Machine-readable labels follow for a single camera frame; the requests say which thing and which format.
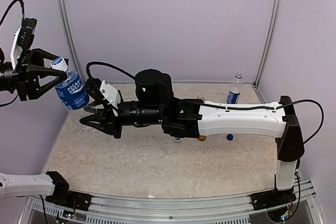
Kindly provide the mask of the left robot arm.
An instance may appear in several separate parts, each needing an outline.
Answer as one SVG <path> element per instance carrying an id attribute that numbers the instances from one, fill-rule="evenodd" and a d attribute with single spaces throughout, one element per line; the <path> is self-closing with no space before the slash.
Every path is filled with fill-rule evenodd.
<path id="1" fill-rule="evenodd" d="M 16 66 L 1 56 L 1 91 L 17 92 L 21 101 L 37 100 L 67 79 L 66 72 L 47 68 L 44 60 L 58 57 L 42 49 L 23 52 Z M 69 184 L 58 172 L 38 175 L 11 175 L 1 173 L 1 199 L 41 195 L 56 199 L 66 206 L 73 201 Z"/>

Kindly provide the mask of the left aluminium frame post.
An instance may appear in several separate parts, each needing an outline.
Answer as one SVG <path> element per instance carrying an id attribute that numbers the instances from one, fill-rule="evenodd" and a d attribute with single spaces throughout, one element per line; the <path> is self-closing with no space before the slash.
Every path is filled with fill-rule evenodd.
<path id="1" fill-rule="evenodd" d="M 65 35 L 65 39 L 66 39 L 66 43 L 69 49 L 69 53 L 71 56 L 71 61 L 72 64 L 74 66 L 74 68 L 77 70 L 77 72 L 79 73 L 79 75 L 81 76 L 82 80 L 85 79 L 85 73 L 83 72 L 83 69 L 81 67 L 79 58 L 78 58 L 78 54 L 76 51 L 76 46 L 75 46 L 75 42 L 74 42 L 74 38 L 71 32 L 71 28 L 70 28 L 70 22 L 69 22 L 69 18 L 68 18 L 68 14 L 67 14 L 67 7 L 66 7 L 66 1 L 65 0 L 57 0 L 57 4 L 58 4 L 58 9 L 60 12 L 60 19 L 61 19 L 61 23 L 62 23 L 62 28 L 64 31 L 64 35 Z"/>

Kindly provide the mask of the clear bottle white cap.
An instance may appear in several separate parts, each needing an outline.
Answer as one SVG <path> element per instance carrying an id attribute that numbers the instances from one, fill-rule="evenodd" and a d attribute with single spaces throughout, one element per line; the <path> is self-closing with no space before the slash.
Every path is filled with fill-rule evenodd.
<path id="1" fill-rule="evenodd" d="M 198 95 L 196 98 L 197 98 L 198 100 L 201 100 L 202 102 L 205 101 L 205 98 L 204 98 L 204 96 L 202 96 L 202 95 Z"/>

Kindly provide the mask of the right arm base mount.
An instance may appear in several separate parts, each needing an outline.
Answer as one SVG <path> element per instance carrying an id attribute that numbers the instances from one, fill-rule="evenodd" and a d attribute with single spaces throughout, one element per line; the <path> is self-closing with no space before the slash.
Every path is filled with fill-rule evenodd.
<path id="1" fill-rule="evenodd" d="M 251 195 L 254 210 L 280 206 L 296 200 L 293 188 L 289 190 L 272 189 Z"/>

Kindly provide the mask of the white Pocari Sweat cap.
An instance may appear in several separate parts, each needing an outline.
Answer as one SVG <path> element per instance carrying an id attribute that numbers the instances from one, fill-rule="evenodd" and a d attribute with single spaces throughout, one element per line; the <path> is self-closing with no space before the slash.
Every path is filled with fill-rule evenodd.
<path id="1" fill-rule="evenodd" d="M 175 143 L 180 143 L 181 142 L 181 138 L 180 137 L 175 137 L 174 138 L 174 142 Z"/>

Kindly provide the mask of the blue label clear bottle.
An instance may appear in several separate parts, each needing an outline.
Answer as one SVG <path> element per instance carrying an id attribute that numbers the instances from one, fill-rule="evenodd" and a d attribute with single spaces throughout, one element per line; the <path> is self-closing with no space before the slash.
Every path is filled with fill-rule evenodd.
<path id="1" fill-rule="evenodd" d="M 236 73 L 233 81 L 230 84 L 226 103 L 237 104 L 242 89 L 243 89 L 243 75 L 241 73 Z"/>

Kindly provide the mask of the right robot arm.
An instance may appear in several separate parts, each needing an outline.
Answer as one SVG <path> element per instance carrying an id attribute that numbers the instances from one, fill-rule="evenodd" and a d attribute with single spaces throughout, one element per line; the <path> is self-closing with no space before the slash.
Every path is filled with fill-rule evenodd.
<path id="1" fill-rule="evenodd" d="M 292 101 L 282 96 L 268 104 L 220 104 L 174 96 L 171 77 L 154 69 L 133 77 L 135 101 L 125 101 L 121 92 L 106 81 L 89 77 L 86 88 L 100 105 L 95 114 L 80 123 L 114 138 L 124 126 L 160 125 L 177 138 L 202 138 L 219 134 L 273 137 L 277 143 L 276 188 L 269 192 L 273 205 L 281 204 L 293 187 L 298 160 L 305 149 L 301 127 Z"/>

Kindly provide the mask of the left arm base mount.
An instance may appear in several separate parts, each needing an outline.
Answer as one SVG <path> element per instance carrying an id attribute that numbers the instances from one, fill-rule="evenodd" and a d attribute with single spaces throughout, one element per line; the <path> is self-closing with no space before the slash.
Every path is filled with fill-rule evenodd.
<path id="1" fill-rule="evenodd" d="M 47 202 L 74 210 L 89 210 L 92 199 L 90 194 L 70 190 L 68 182 L 56 171 L 48 171 L 46 175 L 52 179 L 55 186 L 53 194 L 46 196 Z"/>

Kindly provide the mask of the aluminium frame post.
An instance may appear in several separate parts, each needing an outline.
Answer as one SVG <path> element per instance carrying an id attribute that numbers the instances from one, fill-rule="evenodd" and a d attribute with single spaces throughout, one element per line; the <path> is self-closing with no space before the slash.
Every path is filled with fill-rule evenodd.
<path id="1" fill-rule="evenodd" d="M 281 0 L 273 0 L 271 13 L 270 13 L 269 25 L 268 25 L 268 29 L 266 33 L 266 39 L 265 39 L 265 43 L 263 46 L 257 74 L 254 80 L 254 87 L 256 89 L 260 87 L 262 77 L 266 69 L 267 60 L 269 57 L 272 41 L 273 41 L 274 34 L 276 31 L 280 7 L 281 7 Z"/>
<path id="2" fill-rule="evenodd" d="M 78 54 L 76 51 L 76 46 L 75 46 L 75 42 L 74 42 L 74 38 L 71 32 L 71 28 L 70 28 L 70 22 L 69 22 L 69 18 L 68 18 L 68 14 L 67 14 L 67 7 L 66 7 L 66 1 L 65 0 L 57 0 L 57 4 L 58 4 L 58 9 L 60 12 L 60 19 L 61 19 L 61 23 L 62 23 L 62 28 L 64 31 L 64 35 L 65 35 L 65 39 L 66 39 L 66 43 L 69 49 L 69 53 L 71 56 L 71 61 L 72 64 L 74 66 L 74 68 L 77 70 L 77 72 L 79 73 L 79 75 L 81 76 L 82 80 L 85 79 L 85 73 L 83 72 L 83 69 L 81 67 L 79 58 L 78 58 Z"/>

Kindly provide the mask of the right aluminium frame post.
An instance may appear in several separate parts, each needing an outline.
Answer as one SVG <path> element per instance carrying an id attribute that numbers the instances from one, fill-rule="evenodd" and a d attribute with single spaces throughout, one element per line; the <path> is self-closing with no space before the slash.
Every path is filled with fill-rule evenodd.
<path id="1" fill-rule="evenodd" d="M 267 60 L 269 57 L 272 41 L 273 41 L 274 34 L 276 31 L 280 7 L 281 7 L 281 0 L 273 0 L 271 13 L 270 13 L 269 25 L 268 25 L 268 29 L 266 33 L 266 39 L 265 39 L 265 43 L 263 46 L 257 74 L 254 80 L 254 87 L 256 89 L 260 87 L 262 77 L 266 69 Z"/>

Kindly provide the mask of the small blue bottle white cap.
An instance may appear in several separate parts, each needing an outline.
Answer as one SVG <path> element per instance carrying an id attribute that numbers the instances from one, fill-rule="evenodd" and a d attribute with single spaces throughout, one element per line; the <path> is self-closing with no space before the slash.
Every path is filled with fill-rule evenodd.
<path id="1" fill-rule="evenodd" d="M 68 111 L 81 110 L 89 103 L 89 95 L 79 73 L 75 70 L 65 72 L 67 79 L 57 86 L 55 90 Z"/>

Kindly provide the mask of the brown bottle cap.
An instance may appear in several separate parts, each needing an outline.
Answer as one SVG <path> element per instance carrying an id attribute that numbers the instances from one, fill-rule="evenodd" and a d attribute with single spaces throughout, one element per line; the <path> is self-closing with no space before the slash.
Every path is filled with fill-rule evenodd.
<path id="1" fill-rule="evenodd" d="M 198 138 L 198 140 L 199 140 L 199 141 L 205 141 L 205 140 L 206 140 L 206 136 L 200 136 L 200 137 Z"/>

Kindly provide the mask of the aluminium front rail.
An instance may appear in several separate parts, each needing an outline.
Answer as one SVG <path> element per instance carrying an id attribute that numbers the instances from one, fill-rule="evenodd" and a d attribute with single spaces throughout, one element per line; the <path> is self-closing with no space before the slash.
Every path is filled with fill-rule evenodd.
<path id="1" fill-rule="evenodd" d="M 290 209 L 286 223 L 325 223 L 317 194 L 310 180 L 295 183 L 299 202 L 268 209 L 254 209 L 248 193 L 205 198 L 135 198 L 92 194 L 87 210 L 76 210 L 42 202 L 38 196 L 26 200 L 19 223 L 271 223 Z"/>

